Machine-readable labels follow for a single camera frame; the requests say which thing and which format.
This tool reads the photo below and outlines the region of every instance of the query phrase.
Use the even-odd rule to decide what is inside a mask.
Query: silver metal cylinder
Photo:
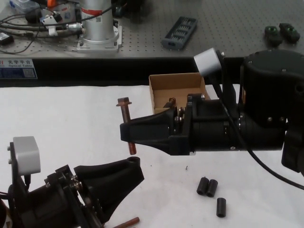
[[[82,18],[98,15],[111,7],[111,0],[80,0]],[[83,22],[84,40],[92,44],[108,43],[117,39],[114,32],[112,10],[96,18]]]
[[[196,55],[194,61],[201,76],[206,76],[222,69],[219,57],[214,48]]]

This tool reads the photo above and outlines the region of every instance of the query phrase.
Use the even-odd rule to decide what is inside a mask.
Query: label sticker
[[[81,15],[83,19],[90,18],[91,16],[96,16],[102,13],[102,10],[90,10],[90,9],[81,9]],[[92,22],[102,23],[102,16],[98,16],[96,18],[89,19]]]
[[[37,79],[32,59],[0,59],[0,78]]]

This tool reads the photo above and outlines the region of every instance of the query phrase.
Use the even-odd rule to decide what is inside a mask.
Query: bolt head
[[[126,106],[132,104],[132,102],[129,101],[128,97],[119,98],[117,101],[118,104],[116,106]]]
[[[172,101],[172,102],[176,102],[175,97],[170,97],[170,98],[169,98],[169,102],[171,102],[171,101]]]

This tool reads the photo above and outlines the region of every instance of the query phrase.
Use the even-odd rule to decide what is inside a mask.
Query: black rubber cylinder
[[[210,180],[206,195],[208,197],[214,197],[217,187],[218,187],[218,182],[216,180]]]
[[[208,185],[209,185],[209,180],[206,177],[201,178],[196,192],[201,196],[206,195],[208,190]]]
[[[218,198],[217,201],[217,216],[219,218],[226,217],[226,199]]]

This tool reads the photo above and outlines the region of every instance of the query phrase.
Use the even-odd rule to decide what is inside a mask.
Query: blue label
[[[0,68],[0,78],[37,79],[37,75],[34,68]]]

